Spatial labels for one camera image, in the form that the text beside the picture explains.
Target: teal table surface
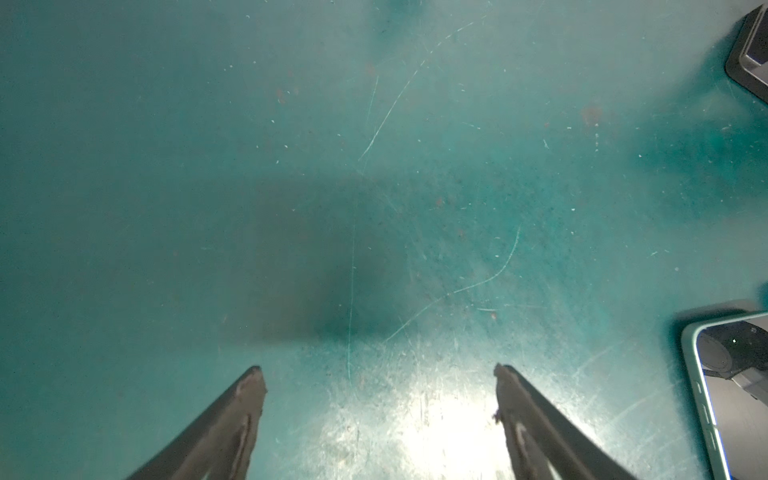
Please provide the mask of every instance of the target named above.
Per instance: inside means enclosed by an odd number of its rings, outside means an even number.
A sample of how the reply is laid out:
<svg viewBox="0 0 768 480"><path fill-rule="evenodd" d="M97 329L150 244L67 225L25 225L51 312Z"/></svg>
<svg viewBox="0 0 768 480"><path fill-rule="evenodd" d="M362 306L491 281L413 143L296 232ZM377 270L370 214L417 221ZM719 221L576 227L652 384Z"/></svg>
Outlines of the teal table surface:
<svg viewBox="0 0 768 480"><path fill-rule="evenodd" d="M511 478L492 368L709 478L674 314L768 272L758 2L0 6L0 477L120 480L248 366L249 478Z"/></svg>

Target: phone screen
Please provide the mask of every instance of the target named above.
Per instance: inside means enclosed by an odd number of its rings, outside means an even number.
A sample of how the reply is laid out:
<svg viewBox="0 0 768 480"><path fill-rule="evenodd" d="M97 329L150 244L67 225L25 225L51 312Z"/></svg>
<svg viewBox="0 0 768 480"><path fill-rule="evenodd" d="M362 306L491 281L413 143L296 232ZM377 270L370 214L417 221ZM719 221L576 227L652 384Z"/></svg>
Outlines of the phone screen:
<svg viewBox="0 0 768 480"><path fill-rule="evenodd" d="M702 330L696 338L711 411L731 478L768 475L768 315ZM709 433L708 442L715 442Z"/></svg>

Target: phone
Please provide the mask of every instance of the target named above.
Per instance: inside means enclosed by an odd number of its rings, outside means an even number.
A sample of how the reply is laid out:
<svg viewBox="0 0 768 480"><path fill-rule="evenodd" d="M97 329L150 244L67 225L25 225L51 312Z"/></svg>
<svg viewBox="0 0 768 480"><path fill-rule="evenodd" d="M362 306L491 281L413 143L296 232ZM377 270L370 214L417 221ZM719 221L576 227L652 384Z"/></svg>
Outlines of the phone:
<svg viewBox="0 0 768 480"><path fill-rule="evenodd" d="M685 363L716 480L768 472L768 312L691 323Z"/></svg>

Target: stain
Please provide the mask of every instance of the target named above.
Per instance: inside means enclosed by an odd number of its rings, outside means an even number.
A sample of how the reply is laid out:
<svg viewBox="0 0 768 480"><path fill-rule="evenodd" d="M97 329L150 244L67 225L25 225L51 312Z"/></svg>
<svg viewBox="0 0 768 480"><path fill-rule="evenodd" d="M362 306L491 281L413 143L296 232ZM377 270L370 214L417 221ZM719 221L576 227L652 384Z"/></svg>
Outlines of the stain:
<svg viewBox="0 0 768 480"><path fill-rule="evenodd" d="M584 121L584 125L587 127L594 127L600 123L600 119L603 117L603 109L596 106L587 106L581 109L581 120Z"/></svg>

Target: phone case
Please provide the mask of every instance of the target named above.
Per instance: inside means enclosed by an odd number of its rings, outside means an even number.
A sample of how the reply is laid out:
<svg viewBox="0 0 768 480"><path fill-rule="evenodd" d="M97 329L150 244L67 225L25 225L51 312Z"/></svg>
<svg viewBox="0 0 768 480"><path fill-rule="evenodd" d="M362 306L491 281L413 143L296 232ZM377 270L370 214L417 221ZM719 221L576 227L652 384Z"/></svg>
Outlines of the phone case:
<svg viewBox="0 0 768 480"><path fill-rule="evenodd" d="M715 325L723 325L726 323L749 321L750 319L756 319L761 316L765 316L766 312L745 312L742 309L741 313L731 314L726 316L718 316L712 318L711 311L703 316L708 319L691 323L686 326L681 336L681 342L683 347L683 356L685 364L688 370L688 378L690 379L690 385L694 393L694 401L696 402L696 410L699 412L699 421L701 429L704 435L704 442L707 445L707 453L710 457L710 464L714 478L716 480L730 480L730 473L728 470L728 463L723 450L722 439L717 428L717 418L714 413L710 394L707 391L707 384L702 373L702 365L697 351L696 341L702 330Z"/></svg>

